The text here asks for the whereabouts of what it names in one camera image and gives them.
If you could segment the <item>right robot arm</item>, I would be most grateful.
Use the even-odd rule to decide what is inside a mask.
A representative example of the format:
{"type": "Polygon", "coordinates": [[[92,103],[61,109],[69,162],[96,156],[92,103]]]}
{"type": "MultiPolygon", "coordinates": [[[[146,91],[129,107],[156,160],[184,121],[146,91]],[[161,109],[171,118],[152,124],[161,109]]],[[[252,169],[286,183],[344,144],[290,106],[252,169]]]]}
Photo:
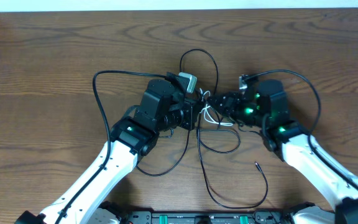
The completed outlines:
{"type": "Polygon", "coordinates": [[[238,92],[210,96],[207,102],[239,126],[260,127],[265,147],[305,176],[333,208],[327,212],[304,203],[284,214],[283,223],[358,223],[358,177],[290,117],[280,81],[242,81],[238,92]]]}

